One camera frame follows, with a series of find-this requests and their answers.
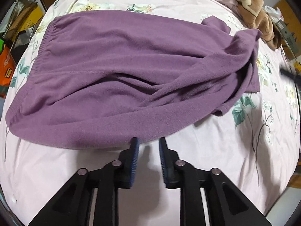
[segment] green leaf print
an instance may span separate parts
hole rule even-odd
[[[132,7],[128,7],[127,11],[135,12],[135,13],[144,13],[141,10],[135,8],[135,5],[136,5],[136,3],[134,3]]]
[[[44,28],[43,28],[43,26],[41,26],[41,27],[39,27],[38,29],[40,29],[40,31],[38,31],[37,33],[41,32]],[[38,48],[38,43],[39,43],[38,40],[35,41],[35,42],[33,43],[33,53],[34,53],[35,50]]]
[[[21,61],[20,61],[20,63],[17,66],[18,73],[20,73],[20,69],[23,68],[24,62],[25,62],[25,58],[22,58]]]
[[[252,109],[256,108],[256,105],[253,103],[252,99],[248,96],[242,96],[234,105],[232,110],[232,116],[235,122],[235,127],[243,123],[246,118],[246,107],[250,106]]]
[[[272,86],[274,86],[274,87],[275,87],[275,91],[278,92],[277,84],[272,82]]]
[[[250,105],[253,109],[256,108],[256,105],[253,103],[253,101],[251,100],[251,98],[249,98],[248,96],[246,96],[245,98],[245,106]]]
[[[53,6],[55,7],[57,5],[59,0],[56,0],[54,3],[53,3]]]
[[[25,74],[26,77],[28,77],[29,68],[30,68],[29,66],[25,66],[25,67],[21,68],[21,69],[20,69],[20,75],[21,75],[21,74]]]
[[[10,87],[14,88],[17,85],[18,76],[24,74],[25,77],[28,77],[30,66],[24,66],[25,58],[22,58],[17,66],[17,73],[16,76],[14,76],[11,79]]]
[[[246,118],[246,114],[240,106],[238,108],[234,108],[232,110],[233,119],[235,121],[235,127],[237,127],[240,123],[243,123],[244,119]]]
[[[16,86],[16,82],[17,82],[17,77],[16,76],[14,76],[12,79],[11,79],[11,83],[10,83],[10,87],[15,87]]]
[[[241,101],[242,105],[244,105],[243,104],[243,96],[241,96],[239,100]]]

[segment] brown blanket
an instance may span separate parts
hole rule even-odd
[[[248,28],[257,28],[262,32],[261,38],[271,49],[281,45],[281,35],[271,19],[263,10],[263,0],[237,0],[237,9]]]

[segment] bedsheet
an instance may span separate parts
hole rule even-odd
[[[215,0],[56,0],[17,66],[0,122],[0,184],[7,205],[25,225],[77,169],[99,169],[126,149],[78,151],[42,146],[11,134],[4,119],[35,63],[49,22],[56,16],[94,9],[127,10],[194,23],[213,15],[227,23],[231,35],[246,29],[229,8]],[[167,137],[169,148],[196,168],[220,168],[264,214],[285,189],[299,156],[296,90],[279,75],[280,65],[288,67],[283,50],[273,52],[260,40],[261,91],[244,94],[222,117],[209,115]],[[120,225],[179,225],[179,205],[179,190],[164,188],[158,141],[142,144],[134,187],[119,193]]]

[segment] metal bolt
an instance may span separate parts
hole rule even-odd
[[[86,173],[87,173],[87,169],[85,169],[85,168],[81,168],[77,171],[77,174],[81,175],[81,176],[85,175]]]
[[[212,168],[212,169],[211,169],[211,172],[212,172],[214,175],[220,175],[220,174],[221,174],[221,170],[219,170],[218,168]]]
[[[182,161],[182,160],[177,160],[177,161],[176,161],[176,165],[179,166],[179,167],[182,167],[182,166],[184,166],[185,164],[186,164],[185,161]]]
[[[121,166],[122,162],[120,160],[115,160],[115,161],[112,161],[112,165],[114,167],[118,167],[118,166]]]

